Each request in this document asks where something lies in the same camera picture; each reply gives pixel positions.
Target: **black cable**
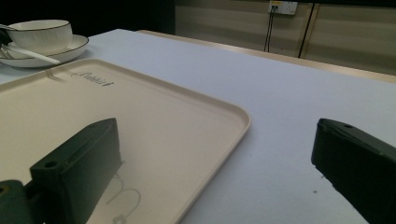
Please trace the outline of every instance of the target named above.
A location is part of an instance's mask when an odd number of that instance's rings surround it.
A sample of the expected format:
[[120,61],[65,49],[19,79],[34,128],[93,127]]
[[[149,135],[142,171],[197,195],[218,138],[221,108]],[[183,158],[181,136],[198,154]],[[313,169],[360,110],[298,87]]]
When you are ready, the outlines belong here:
[[272,24],[274,22],[274,15],[275,15],[275,11],[273,12],[273,15],[272,15],[272,18],[271,18],[271,27],[270,27],[270,35],[268,36],[268,44],[267,44],[268,49],[267,49],[267,52],[270,51],[270,42],[271,42]]
[[271,41],[271,33],[272,33],[272,24],[274,20],[274,14],[277,7],[272,6],[270,11],[270,19],[268,21],[268,28],[267,28],[267,36],[265,37],[265,44],[264,44],[264,51],[270,51],[270,41]]
[[309,23],[311,22],[312,13],[314,12],[314,7],[315,7],[315,3],[312,4],[312,7],[311,7],[311,13],[309,14],[308,23],[306,24],[306,27],[305,27],[305,33],[304,33],[304,37],[303,37],[303,42],[301,43],[301,46],[300,46],[300,51],[298,53],[298,58],[301,57],[301,54],[303,52],[304,42],[305,42],[306,34],[308,33]]

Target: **white saucer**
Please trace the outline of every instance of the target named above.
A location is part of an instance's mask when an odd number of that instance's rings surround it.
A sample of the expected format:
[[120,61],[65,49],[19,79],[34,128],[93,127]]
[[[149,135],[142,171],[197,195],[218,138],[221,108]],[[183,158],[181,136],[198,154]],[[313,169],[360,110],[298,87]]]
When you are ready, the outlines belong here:
[[[82,35],[73,35],[72,43],[62,52],[50,56],[53,59],[66,63],[81,55],[87,48],[89,38]],[[7,59],[0,55],[0,63],[5,63],[14,67],[44,67],[54,66],[54,64],[41,61],[39,59],[28,58],[22,55],[14,55],[14,59]]]

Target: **table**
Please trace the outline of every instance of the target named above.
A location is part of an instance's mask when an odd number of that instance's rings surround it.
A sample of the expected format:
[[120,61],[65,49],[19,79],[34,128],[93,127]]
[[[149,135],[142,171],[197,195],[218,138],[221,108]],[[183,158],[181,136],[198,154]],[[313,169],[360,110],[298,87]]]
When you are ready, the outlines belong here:
[[[242,142],[181,223],[367,223],[310,161],[320,118],[396,146],[394,77],[148,31],[90,37],[97,58],[246,109]],[[0,65],[0,83],[43,70]]]

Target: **plastic tray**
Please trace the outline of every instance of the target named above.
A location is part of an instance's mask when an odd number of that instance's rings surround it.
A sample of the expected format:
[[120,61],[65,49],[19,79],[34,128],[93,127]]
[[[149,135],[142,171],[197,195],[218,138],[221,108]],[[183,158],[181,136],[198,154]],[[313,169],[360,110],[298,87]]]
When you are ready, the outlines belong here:
[[239,106],[99,60],[3,84],[0,104],[0,179],[24,184],[73,134],[117,119],[124,164],[88,223],[179,222],[250,125]]

